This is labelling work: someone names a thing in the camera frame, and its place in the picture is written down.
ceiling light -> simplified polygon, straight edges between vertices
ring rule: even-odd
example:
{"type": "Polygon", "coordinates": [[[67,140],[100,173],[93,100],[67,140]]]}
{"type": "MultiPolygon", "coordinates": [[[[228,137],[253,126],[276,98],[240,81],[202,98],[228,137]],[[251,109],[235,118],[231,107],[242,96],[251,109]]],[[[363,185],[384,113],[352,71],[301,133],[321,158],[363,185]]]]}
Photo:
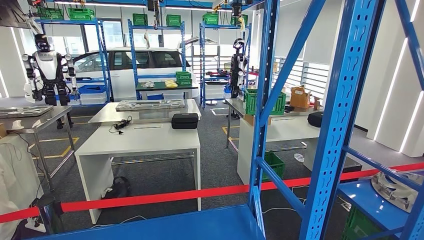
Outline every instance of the ceiling light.
{"type": "MultiPolygon", "coordinates": [[[[56,4],[68,4],[68,5],[81,5],[79,2],[71,1],[55,1],[56,4]]],[[[113,4],[113,3],[92,3],[86,2],[85,6],[103,6],[103,7],[123,7],[123,8],[146,8],[145,5],[131,5],[131,4],[113,4]]]]}

white table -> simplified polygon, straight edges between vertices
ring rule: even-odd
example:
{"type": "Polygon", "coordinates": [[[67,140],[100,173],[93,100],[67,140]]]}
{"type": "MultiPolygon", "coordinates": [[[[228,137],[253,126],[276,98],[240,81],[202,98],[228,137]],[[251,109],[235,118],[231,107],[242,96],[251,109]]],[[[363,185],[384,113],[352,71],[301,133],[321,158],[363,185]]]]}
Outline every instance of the white table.
{"type": "MultiPolygon", "coordinates": [[[[122,135],[100,126],[76,151],[76,162],[87,201],[99,200],[113,183],[111,158],[158,154],[194,153],[194,182],[201,189],[200,142],[197,129],[172,129],[171,123],[130,124],[122,135]]],[[[201,209],[201,199],[197,199],[201,209]]],[[[96,224],[101,210],[91,209],[96,224]]]]}
{"type": "MultiPolygon", "coordinates": [[[[240,137],[238,141],[237,173],[243,184],[249,184],[254,127],[240,119],[240,137]]],[[[313,140],[320,135],[320,128],[308,123],[308,116],[274,117],[268,126],[266,142],[290,140],[313,140]]],[[[315,155],[316,145],[308,144],[307,156],[315,155]]]]}

green plastic crate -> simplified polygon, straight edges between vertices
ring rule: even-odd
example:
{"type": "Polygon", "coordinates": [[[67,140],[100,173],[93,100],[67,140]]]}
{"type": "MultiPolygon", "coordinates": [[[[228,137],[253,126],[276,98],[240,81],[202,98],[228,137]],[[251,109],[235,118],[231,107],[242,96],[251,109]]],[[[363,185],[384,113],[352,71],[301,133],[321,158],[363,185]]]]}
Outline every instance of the green plastic crate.
{"type": "MultiPolygon", "coordinates": [[[[256,113],[256,97],[257,89],[248,88],[244,91],[244,104],[246,114],[255,115],[256,113]]],[[[280,93],[277,102],[271,110],[271,115],[283,115],[286,107],[286,94],[280,93]]]]}
{"type": "Polygon", "coordinates": [[[168,27],[180,27],[181,26],[181,15],[166,15],[166,25],[168,27]]]}
{"type": "MultiPolygon", "coordinates": [[[[283,179],[286,164],[273,151],[266,151],[263,159],[272,168],[272,170],[274,170],[274,172],[283,179]]],[[[262,182],[269,181],[271,181],[270,177],[266,173],[262,174],[262,182]]]]}
{"type": "MultiPolygon", "coordinates": [[[[342,234],[342,240],[356,240],[365,238],[377,233],[381,233],[382,229],[365,216],[357,207],[350,208],[346,225],[342,234]]],[[[392,240],[390,236],[380,237],[379,240],[392,240]]]]}
{"type": "Polygon", "coordinates": [[[192,74],[188,71],[176,71],[176,83],[178,85],[191,85],[192,84],[192,74]]]}
{"type": "Polygon", "coordinates": [[[147,22],[147,14],[141,13],[133,13],[132,14],[132,22],[134,26],[146,26],[147,22]]]}
{"type": "MultiPolygon", "coordinates": [[[[244,18],[244,24],[247,26],[248,25],[249,16],[247,16],[246,14],[242,14],[241,16],[244,18]]],[[[237,17],[232,17],[230,24],[231,25],[234,25],[234,21],[236,21],[237,25],[240,25],[240,22],[237,19],[237,17]]]]}
{"type": "Polygon", "coordinates": [[[218,13],[207,12],[203,15],[203,22],[207,25],[218,25],[218,13]]]}
{"type": "Polygon", "coordinates": [[[59,8],[48,8],[48,7],[37,7],[37,13],[42,14],[40,19],[43,20],[63,20],[64,19],[64,11],[59,8]]]}
{"type": "Polygon", "coordinates": [[[96,18],[96,14],[93,9],[90,8],[68,8],[70,20],[78,21],[91,21],[96,18]]]}

blue shelf board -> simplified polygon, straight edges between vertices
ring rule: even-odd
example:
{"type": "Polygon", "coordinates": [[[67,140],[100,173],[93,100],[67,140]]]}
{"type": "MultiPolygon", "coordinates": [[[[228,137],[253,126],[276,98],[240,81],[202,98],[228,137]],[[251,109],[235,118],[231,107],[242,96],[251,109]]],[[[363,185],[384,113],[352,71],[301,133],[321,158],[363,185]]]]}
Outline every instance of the blue shelf board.
{"type": "Polygon", "coordinates": [[[216,24],[203,24],[205,29],[240,29],[240,26],[234,25],[216,25],[216,24]]]}
{"type": "Polygon", "coordinates": [[[35,239],[265,240],[247,205],[97,227],[35,239]]]}
{"type": "Polygon", "coordinates": [[[97,20],[91,21],[81,21],[81,20],[45,20],[45,19],[37,19],[35,20],[38,24],[63,24],[63,25],[96,25],[97,20]]]}
{"type": "Polygon", "coordinates": [[[370,179],[342,183],[338,191],[384,230],[403,227],[408,219],[409,213],[382,198],[374,190],[370,179]]]}
{"type": "Polygon", "coordinates": [[[181,27],[179,26],[154,26],[150,25],[132,25],[132,29],[147,29],[147,30],[178,30],[181,31],[181,27]]]}
{"type": "Polygon", "coordinates": [[[137,75],[137,79],[166,79],[166,78],[176,78],[175,73],[170,74],[145,74],[137,75]]]}

blue bin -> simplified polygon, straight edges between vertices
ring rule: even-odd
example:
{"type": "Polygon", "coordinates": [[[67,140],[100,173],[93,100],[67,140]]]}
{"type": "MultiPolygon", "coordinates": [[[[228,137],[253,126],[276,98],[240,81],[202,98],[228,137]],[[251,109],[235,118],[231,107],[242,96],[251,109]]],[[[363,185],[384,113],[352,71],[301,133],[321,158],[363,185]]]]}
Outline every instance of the blue bin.
{"type": "Polygon", "coordinates": [[[101,94],[106,91],[105,85],[84,85],[78,88],[80,94],[101,94]]]}
{"type": "Polygon", "coordinates": [[[164,99],[163,94],[147,96],[147,100],[163,100],[163,99],[164,99]]]}

